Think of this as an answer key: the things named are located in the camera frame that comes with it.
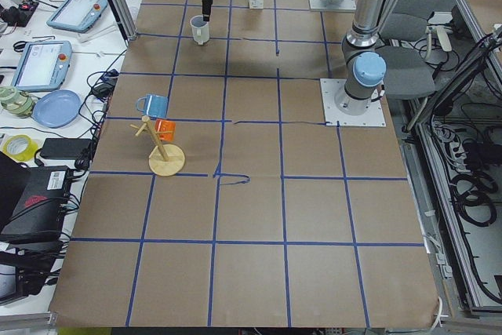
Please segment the far teach pendant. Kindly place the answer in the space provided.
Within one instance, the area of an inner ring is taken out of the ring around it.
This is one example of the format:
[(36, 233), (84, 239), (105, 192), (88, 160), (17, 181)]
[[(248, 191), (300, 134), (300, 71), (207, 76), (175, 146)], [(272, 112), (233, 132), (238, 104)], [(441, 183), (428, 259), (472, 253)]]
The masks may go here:
[(107, 6), (108, 0), (65, 0), (46, 24), (55, 29), (86, 33)]

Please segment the grey office chair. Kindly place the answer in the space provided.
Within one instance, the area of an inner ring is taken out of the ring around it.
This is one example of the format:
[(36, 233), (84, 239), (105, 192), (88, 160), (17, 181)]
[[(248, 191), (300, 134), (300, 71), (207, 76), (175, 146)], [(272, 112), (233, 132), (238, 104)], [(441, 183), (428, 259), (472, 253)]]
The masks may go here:
[[(383, 40), (416, 42), (426, 34), (428, 20), (439, 0), (398, 0), (380, 31)], [(417, 50), (402, 46), (376, 49), (385, 60), (384, 91), (387, 97), (412, 100), (436, 91), (432, 71)]]

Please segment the black scissors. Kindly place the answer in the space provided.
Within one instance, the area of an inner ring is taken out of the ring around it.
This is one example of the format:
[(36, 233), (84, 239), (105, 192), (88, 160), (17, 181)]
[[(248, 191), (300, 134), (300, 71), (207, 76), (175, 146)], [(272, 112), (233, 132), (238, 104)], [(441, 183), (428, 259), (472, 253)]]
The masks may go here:
[(13, 44), (13, 50), (17, 53), (22, 53), (27, 44), (27, 41), (17, 41)]

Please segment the green tape rolls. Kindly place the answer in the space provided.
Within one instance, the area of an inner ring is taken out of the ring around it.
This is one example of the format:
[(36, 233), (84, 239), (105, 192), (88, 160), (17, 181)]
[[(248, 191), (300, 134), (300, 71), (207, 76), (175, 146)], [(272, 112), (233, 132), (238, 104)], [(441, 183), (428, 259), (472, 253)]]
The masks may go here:
[(1, 87), (1, 106), (10, 114), (20, 118), (31, 116), (35, 107), (34, 98), (27, 92), (16, 87)]

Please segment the black electronics box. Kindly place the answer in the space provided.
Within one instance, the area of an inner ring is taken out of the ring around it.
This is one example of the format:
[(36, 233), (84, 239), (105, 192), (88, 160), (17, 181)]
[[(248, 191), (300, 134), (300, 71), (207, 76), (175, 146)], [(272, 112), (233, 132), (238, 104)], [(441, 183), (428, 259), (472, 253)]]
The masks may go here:
[(79, 207), (79, 200), (71, 193), (71, 185), (80, 177), (75, 170), (46, 166), (32, 168), (30, 173), (26, 188), (3, 220), (2, 242), (56, 241), (67, 213)]

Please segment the blue mug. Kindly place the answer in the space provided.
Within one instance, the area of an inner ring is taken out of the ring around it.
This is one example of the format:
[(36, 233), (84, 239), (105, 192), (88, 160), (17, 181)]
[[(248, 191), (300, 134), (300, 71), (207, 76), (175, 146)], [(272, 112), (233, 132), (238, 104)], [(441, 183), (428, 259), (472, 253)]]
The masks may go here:
[(150, 118), (165, 118), (169, 99), (166, 96), (147, 94), (136, 101), (136, 109)]

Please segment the wooden mug tree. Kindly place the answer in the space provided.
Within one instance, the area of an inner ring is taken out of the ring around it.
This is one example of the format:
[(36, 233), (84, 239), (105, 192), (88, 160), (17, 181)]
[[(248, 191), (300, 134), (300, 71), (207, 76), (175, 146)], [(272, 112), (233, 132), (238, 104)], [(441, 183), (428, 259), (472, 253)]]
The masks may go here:
[(155, 146), (148, 156), (150, 170), (161, 177), (171, 177), (179, 173), (186, 161), (183, 150), (175, 144), (162, 143), (160, 139), (162, 132), (155, 129), (149, 116), (143, 115), (141, 122), (142, 126), (130, 126), (137, 129), (136, 137), (146, 132), (153, 140)]

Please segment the orange mug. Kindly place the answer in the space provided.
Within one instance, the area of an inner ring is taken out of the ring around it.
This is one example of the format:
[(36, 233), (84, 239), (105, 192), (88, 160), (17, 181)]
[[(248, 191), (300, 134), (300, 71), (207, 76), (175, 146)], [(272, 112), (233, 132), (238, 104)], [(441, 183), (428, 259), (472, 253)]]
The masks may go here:
[(171, 120), (158, 118), (155, 121), (155, 131), (161, 141), (172, 142), (176, 131), (176, 123)]

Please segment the light blue plate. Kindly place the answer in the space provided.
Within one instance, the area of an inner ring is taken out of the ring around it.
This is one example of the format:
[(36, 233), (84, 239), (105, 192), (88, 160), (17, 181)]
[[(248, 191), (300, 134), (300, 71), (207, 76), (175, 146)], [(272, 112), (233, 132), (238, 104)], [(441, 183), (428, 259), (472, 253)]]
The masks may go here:
[(67, 89), (55, 90), (37, 102), (32, 118), (42, 126), (59, 128), (69, 124), (78, 116), (81, 104), (77, 93)]

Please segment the white mug dark interior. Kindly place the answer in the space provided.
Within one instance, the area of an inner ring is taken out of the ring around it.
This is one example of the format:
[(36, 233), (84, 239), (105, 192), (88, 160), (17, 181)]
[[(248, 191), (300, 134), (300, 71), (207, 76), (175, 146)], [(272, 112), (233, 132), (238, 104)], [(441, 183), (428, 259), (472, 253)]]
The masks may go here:
[(193, 40), (199, 45), (205, 45), (209, 39), (209, 23), (204, 21), (203, 15), (193, 16), (190, 19), (190, 26)]

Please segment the teach pendant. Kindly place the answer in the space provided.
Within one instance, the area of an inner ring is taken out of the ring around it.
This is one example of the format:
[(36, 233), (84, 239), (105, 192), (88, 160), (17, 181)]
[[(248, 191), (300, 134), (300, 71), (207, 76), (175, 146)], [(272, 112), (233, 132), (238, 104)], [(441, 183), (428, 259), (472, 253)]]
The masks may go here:
[(26, 92), (48, 92), (63, 84), (73, 53), (69, 41), (28, 42), (11, 86)]
[(65, 0), (46, 24), (55, 29), (86, 33), (107, 6), (108, 0)]

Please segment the black power adapter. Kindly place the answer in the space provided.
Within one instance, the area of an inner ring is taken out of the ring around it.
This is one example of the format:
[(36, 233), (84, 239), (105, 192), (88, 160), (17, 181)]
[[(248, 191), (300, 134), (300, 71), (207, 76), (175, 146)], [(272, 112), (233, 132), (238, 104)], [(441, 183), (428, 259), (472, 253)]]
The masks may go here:
[(47, 138), (40, 150), (46, 159), (72, 159), (79, 157), (91, 144), (87, 138)]

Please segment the yellow tape roll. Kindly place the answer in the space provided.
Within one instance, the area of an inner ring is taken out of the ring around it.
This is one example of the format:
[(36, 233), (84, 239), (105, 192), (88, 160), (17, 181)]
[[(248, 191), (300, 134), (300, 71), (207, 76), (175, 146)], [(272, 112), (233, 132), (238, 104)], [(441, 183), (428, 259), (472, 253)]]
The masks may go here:
[(35, 156), (38, 145), (27, 135), (12, 136), (5, 142), (2, 151), (18, 162), (27, 162)]

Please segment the near teach pendant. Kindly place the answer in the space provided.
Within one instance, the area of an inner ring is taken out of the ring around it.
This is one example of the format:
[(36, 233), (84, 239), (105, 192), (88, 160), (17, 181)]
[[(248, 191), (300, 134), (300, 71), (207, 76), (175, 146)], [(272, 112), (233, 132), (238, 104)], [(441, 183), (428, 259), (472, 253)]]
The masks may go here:
[(26, 92), (48, 92), (63, 84), (73, 53), (69, 41), (28, 42), (11, 86)]

